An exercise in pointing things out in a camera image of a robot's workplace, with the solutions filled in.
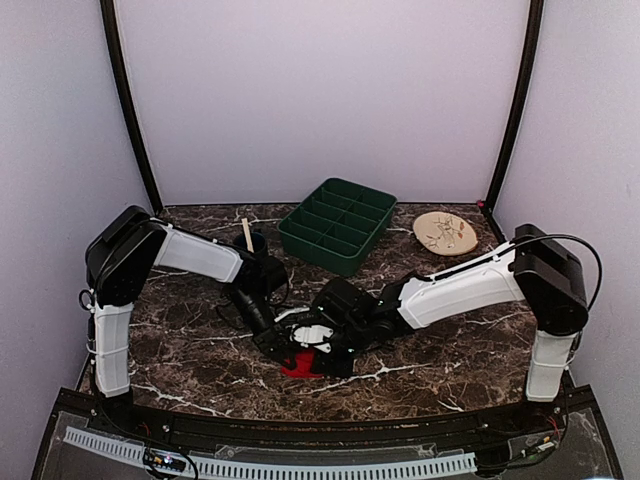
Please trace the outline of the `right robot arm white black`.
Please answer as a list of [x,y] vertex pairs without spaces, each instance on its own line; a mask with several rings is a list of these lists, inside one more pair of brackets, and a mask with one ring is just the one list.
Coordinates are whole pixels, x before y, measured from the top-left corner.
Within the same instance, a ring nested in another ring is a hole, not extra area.
[[586,293],[582,263],[565,242],[597,252],[577,236],[523,224],[494,250],[431,275],[410,273],[386,285],[377,298],[336,278],[316,297],[310,325],[297,328],[292,337],[334,361],[349,362],[373,343],[484,307],[523,301],[534,314],[536,333],[526,399],[511,410],[510,424],[530,434],[549,416],[548,402],[559,393],[573,345],[597,298]]

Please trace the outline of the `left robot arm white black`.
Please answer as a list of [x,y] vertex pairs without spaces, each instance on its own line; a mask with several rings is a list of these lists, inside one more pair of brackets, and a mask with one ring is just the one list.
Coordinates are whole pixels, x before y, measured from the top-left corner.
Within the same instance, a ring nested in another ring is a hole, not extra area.
[[149,281],[202,277],[216,282],[254,336],[275,325],[270,297],[287,285],[283,263],[268,253],[206,238],[127,207],[87,247],[81,307],[90,315],[88,351],[101,417],[120,436],[141,427],[140,412],[118,396],[130,390],[130,322]]

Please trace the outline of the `green compartment tray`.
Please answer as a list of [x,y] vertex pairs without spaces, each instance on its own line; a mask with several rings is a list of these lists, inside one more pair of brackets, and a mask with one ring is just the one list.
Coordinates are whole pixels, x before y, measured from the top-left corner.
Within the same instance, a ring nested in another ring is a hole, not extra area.
[[329,178],[278,225],[284,252],[351,277],[391,223],[395,196]]

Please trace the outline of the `red santa sock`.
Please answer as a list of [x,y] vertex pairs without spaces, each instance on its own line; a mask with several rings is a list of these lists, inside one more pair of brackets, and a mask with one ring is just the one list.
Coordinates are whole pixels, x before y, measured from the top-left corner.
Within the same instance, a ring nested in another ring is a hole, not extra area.
[[288,366],[281,367],[281,373],[292,378],[322,378],[323,374],[312,371],[315,351],[307,349],[298,352]]

